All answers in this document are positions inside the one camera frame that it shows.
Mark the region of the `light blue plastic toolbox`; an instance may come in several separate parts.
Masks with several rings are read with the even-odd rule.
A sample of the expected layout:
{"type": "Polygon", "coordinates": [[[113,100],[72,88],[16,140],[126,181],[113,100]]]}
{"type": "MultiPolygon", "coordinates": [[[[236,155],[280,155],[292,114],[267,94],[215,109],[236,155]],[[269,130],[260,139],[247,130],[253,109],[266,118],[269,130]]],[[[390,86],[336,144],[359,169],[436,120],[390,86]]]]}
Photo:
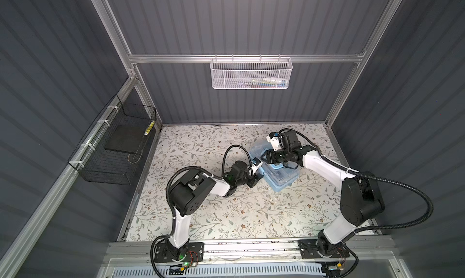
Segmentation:
{"type": "MultiPolygon", "coordinates": [[[[269,149],[272,149],[271,144],[262,139],[255,142],[248,152],[252,159],[259,159],[269,149]]],[[[267,164],[262,161],[257,173],[263,176],[263,179],[275,192],[282,191],[300,177],[300,169],[295,163],[291,168],[287,168],[282,164],[267,164]]]]}

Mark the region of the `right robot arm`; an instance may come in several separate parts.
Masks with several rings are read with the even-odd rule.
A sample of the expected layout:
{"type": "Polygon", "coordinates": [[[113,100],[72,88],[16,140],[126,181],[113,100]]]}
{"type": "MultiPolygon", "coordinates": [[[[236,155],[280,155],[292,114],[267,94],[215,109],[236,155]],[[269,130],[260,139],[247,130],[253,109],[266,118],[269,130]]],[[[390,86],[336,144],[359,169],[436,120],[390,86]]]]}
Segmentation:
{"type": "Polygon", "coordinates": [[[272,148],[260,159],[267,164],[296,163],[314,171],[340,190],[340,214],[317,236],[320,256],[331,257],[351,239],[358,226],[385,210],[377,181],[363,177],[328,159],[305,135],[293,129],[272,131],[266,137],[272,148]]]}

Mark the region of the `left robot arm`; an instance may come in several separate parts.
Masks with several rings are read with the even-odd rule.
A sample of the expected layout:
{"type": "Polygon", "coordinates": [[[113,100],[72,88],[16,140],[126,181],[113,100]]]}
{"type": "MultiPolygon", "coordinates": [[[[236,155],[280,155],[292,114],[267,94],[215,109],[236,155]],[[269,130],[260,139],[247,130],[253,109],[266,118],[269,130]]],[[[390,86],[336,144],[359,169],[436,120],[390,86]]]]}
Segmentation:
{"type": "Polygon", "coordinates": [[[204,200],[211,194],[230,197],[243,185],[253,188],[264,177],[258,173],[262,165],[258,158],[254,158],[251,164],[237,161],[222,177],[198,166],[188,166],[171,177],[166,198],[173,214],[173,223],[165,243],[176,261],[183,260],[188,252],[191,215],[200,209],[204,200]]]}

